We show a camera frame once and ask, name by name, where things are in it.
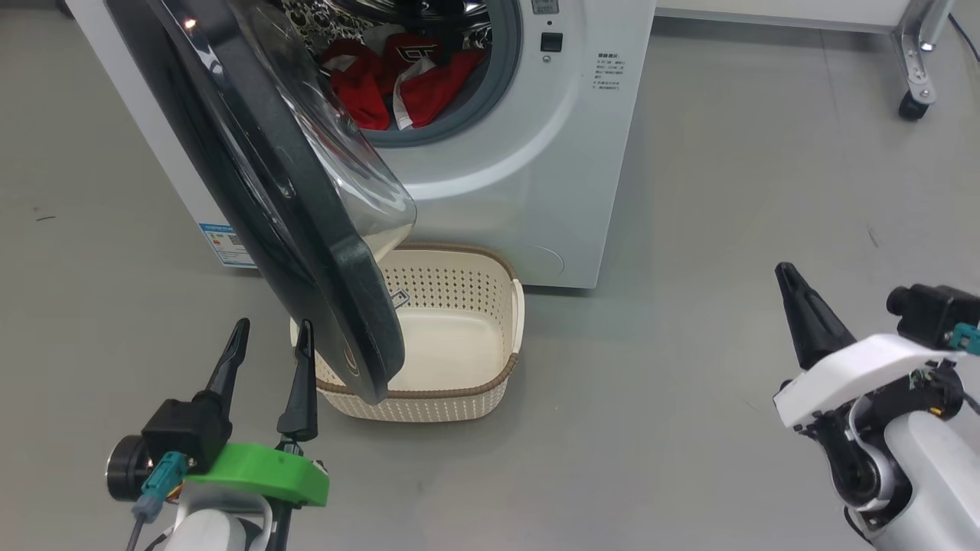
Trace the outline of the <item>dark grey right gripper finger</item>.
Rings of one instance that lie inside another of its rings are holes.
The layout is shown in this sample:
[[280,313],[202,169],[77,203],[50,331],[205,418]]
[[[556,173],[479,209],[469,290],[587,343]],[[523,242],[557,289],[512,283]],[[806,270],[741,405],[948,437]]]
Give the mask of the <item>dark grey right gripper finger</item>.
[[827,354],[823,297],[791,262],[778,264],[775,276],[799,369],[811,370]]
[[828,356],[839,351],[840,349],[854,344],[857,342],[857,339],[855,339],[854,335],[851,334],[851,332],[846,328],[844,322],[836,316],[829,304],[827,304],[826,300],[824,300],[824,304],[825,306],[822,309],[822,314],[824,324],[827,328],[827,341],[825,348],[827,354],[825,356]]

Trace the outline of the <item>washing machine door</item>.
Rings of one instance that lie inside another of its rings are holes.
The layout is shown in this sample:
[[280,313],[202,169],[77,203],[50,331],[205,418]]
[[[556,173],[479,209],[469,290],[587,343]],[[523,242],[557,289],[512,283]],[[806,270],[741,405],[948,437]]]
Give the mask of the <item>washing machine door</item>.
[[378,404],[405,363],[379,262],[417,209],[266,0],[107,0],[221,215],[315,349]]

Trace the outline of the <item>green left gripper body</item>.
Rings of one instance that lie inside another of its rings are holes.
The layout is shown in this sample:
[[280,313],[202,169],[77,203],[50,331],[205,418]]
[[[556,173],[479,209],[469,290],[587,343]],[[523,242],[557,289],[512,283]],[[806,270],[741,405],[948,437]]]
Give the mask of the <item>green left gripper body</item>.
[[318,461],[260,445],[232,442],[207,473],[186,474],[186,484],[216,484],[298,507],[328,503],[330,479]]

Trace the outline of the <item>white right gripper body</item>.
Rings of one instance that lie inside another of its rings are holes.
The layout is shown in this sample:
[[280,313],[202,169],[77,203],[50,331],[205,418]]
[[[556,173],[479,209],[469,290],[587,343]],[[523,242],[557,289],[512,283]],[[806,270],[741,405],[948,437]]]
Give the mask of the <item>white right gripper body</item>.
[[878,390],[929,360],[960,360],[962,350],[933,350],[897,334],[873,334],[834,352],[791,380],[773,397],[785,428],[808,425],[816,412],[828,412]]

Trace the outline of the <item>white front-load washing machine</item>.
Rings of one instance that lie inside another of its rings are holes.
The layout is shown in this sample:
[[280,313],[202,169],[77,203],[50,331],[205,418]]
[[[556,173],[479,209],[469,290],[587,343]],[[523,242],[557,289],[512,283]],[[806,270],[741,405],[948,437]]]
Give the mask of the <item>white front-load washing machine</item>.
[[266,0],[312,58],[410,32],[487,57],[430,125],[365,129],[413,239],[493,249],[526,285],[597,285],[657,0]]

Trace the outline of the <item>red jersey with black numbers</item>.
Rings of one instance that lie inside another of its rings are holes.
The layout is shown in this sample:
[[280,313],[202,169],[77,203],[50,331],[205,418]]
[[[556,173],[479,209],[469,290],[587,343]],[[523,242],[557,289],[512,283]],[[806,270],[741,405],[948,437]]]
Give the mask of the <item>red jersey with black numbers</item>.
[[430,125],[459,96],[487,57],[485,50],[458,49],[423,34],[390,35],[382,59],[391,77],[391,108],[399,130]]

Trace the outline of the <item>metal frame leg with caster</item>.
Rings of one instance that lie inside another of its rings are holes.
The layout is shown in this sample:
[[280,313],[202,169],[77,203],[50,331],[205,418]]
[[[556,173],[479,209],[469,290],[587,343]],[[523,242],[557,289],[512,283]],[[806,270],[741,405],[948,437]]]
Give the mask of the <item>metal frame leg with caster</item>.
[[691,20],[867,32],[889,37],[906,92],[897,115],[919,121],[936,101],[926,69],[958,0],[657,0],[657,15]]

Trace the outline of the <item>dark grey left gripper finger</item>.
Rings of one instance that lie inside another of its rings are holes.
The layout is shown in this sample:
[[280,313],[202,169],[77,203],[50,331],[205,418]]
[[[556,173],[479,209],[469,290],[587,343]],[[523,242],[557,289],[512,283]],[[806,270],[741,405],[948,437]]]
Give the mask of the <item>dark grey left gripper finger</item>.
[[301,443],[318,437],[319,409],[316,405],[314,328],[309,320],[302,321],[298,328],[293,348],[296,369],[277,432],[287,442]]
[[201,390],[201,399],[217,407],[221,418],[230,418],[231,402],[239,367],[244,362],[250,335],[249,318],[239,318],[218,358],[217,366]]

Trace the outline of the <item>blue energy label sticker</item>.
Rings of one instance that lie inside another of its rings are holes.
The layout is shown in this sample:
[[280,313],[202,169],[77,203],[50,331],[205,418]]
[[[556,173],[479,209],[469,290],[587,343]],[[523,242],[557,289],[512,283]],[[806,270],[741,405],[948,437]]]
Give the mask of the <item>blue energy label sticker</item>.
[[227,224],[199,223],[200,230],[210,241],[211,250],[223,266],[236,269],[255,269],[256,264],[234,229]]

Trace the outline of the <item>cream perforated laundry basket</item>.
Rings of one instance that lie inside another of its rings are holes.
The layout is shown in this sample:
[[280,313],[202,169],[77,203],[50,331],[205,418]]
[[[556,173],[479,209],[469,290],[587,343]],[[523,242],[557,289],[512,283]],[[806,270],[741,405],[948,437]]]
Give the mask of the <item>cream perforated laundry basket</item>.
[[511,264],[476,246],[406,245],[379,265],[406,346],[388,398],[365,403],[322,358],[316,388],[341,414],[368,421],[472,421],[500,404],[524,338],[524,289]]

